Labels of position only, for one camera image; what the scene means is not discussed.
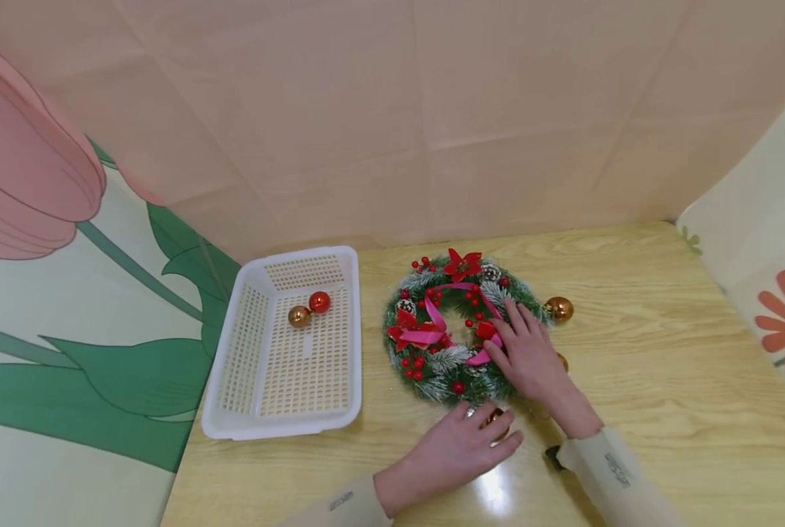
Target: sleeve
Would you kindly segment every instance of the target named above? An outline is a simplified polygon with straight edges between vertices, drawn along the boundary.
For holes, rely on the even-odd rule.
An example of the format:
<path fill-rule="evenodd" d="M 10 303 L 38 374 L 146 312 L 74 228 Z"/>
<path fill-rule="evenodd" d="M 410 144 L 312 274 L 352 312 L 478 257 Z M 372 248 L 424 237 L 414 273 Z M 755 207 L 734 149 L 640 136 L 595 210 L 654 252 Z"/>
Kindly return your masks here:
<path fill-rule="evenodd" d="M 668 501 L 641 473 L 624 439 L 603 428 L 587 439 L 566 440 L 557 459 L 573 471 L 610 527 L 685 527 Z"/>
<path fill-rule="evenodd" d="M 372 476 L 348 484 L 340 492 L 299 512 L 280 527 L 389 527 L 375 494 Z"/>

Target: green leaf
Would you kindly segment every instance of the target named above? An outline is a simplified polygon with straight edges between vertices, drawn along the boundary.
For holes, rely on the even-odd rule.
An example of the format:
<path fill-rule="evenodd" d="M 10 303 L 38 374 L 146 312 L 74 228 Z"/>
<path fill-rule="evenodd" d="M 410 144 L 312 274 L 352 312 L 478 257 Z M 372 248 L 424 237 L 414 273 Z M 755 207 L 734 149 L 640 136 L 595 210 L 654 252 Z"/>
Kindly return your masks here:
<path fill-rule="evenodd" d="M 193 282 L 215 299 L 228 299 L 234 287 L 239 264 L 214 245 L 199 246 L 174 256 L 161 274 L 176 274 Z"/>
<path fill-rule="evenodd" d="M 44 340 L 76 362 L 110 404 L 142 416 L 195 409 L 211 367 L 199 340 L 173 338 L 130 346 Z"/>
<path fill-rule="evenodd" d="M 152 235 L 161 252 L 172 260 L 180 253 L 199 246 L 199 235 L 165 206 L 148 203 L 146 210 Z"/>
<path fill-rule="evenodd" d="M 0 425 L 175 472 L 190 422 L 158 422 L 108 404 L 80 370 L 0 365 Z"/>
<path fill-rule="evenodd" d="M 202 346 L 205 353 L 214 359 L 226 319 L 226 303 L 204 293 L 202 289 L 199 289 L 199 298 L 202 299 Z"/>
<path fill-rule="evenodd" d="M 97 157 L 99 157 L 100 162 L 103 163 L 103 165 L 105 165 L 105 166 L 108 166 L 110 168 L 114 168 L 114 170 L 116 171 L 117 170 L 117 163 L 114 162 L 113 159 L 111 159 L 111 156 L 108 155 L 108 152 L 103 150 L 103 147 L 98 145 L 97 143 L 95 143 L 93 139 L 88 138 L 88 141 L 91 142 L 91 146 L 94 147 L 94 153 L 97 154 Z"/>
<path fill-rule="evenodd" d="M 182 413 L 177 413 L 175 416 L 164 416 L 164 417 L 150 417 L 153 421 L 164 421 L 164 422 L 191 422 L 196 417 L 197 409 L 194 408 L 193 410 L 183 411 Z"/>

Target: pink ribbon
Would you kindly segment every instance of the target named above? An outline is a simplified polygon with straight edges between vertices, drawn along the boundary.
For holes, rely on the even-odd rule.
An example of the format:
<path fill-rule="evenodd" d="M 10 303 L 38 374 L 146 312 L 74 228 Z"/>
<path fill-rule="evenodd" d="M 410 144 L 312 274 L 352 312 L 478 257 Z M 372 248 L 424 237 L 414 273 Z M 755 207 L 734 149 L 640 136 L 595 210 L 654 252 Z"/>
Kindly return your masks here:
<path fill-rule="evenodd" d="M 465 291 L 470 291 L 472 288 L 475 287 L 474 283 L 449 283 L 442 286 L 437 286 L 434 289 L 463 289 Z M 482 294 L 479 295 L 480 299 L 483 300 L 483 305 L 486 306 L 486 309 L 494 316 L 495 318 L 501 318 L 500 312 L 496 309 L 487 298 L 483 297 Z M 433 302 L 428 299 L 425 301 L 425 308 L 428 311 L 428 316 L 431 318 L 431 322 L 436 326 L 439 330 L 437 332 L 421 332 L 421 331 L 411 331 L 411 329 L 405 329 L 405 331 L 401 335 L 401 339 L 407 340 L 408 343 L 416 343 L 416 344 L 436 344 L 442 340 L 444 335 L 446 334 L 446 329 L 448 328 L 446 321 L 442 317 L 442 314 L 437 310 L 436 306 L 433 305 Z M 504 343 L 500 340 L 500 336 L 498 333 L 493 334 L 492 338 L 489 339 L 494 345 L 497 345 L 498 348 L 502 348 Z M 490 362 L 492 359 L 489 357 L 487 351 L 485 349 L 480 350 L 475 356 L 470 357 L 469 360 L 466 360 L 465 364 L 469 366 L 481 366 L 486 365 L 487 362 Z"/>

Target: wrist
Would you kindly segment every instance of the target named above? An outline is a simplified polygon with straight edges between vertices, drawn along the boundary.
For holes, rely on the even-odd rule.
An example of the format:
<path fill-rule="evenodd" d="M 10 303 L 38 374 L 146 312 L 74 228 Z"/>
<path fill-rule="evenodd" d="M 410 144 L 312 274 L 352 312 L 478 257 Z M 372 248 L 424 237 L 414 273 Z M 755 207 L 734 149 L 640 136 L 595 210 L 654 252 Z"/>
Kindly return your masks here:
<path fill-rule="evenodd" d="M 546 403 L 553 420 L 569 439 L 591 438 L 603 428 L 603 421 L 580 389 L 571 389 Z"/>
<path fill-rule="evenodd" d="M 375 477 L 375 494 L 384 514 L 391 520 L 399 512 L 416 504 L 419 496 L 415 488 L 418 478 L 413 477 L 414 468 L 407 458 L 397 461 L 378 472 Z"/>

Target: light wood grain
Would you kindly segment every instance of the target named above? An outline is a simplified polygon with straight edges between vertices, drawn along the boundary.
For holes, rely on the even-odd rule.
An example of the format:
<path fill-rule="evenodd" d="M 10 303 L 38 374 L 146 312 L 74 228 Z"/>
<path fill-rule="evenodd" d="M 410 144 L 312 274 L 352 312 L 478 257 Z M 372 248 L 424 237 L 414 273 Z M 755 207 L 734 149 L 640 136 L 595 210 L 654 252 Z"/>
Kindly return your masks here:
<path fill-rule="evenodd" d="M 448 244 L 360 253 L 363 409 L 347 428 L 234 443 L 194 424 L 164 526 L 271 526 L 403 455 L 444 412 L 416 400 L 382 350 L 382 306 L 409 262 Z M 571 376 L 690 526 L 785 526 L 785 384 L 668 223 L 454 244 L 482 250 L 542 299 L 576 306 L 555 329 Z M 405 512 L 397 526 L 602 525 L 543 450 L 560 441 L 514 400 L 525 442 L 495 471 Z"/>

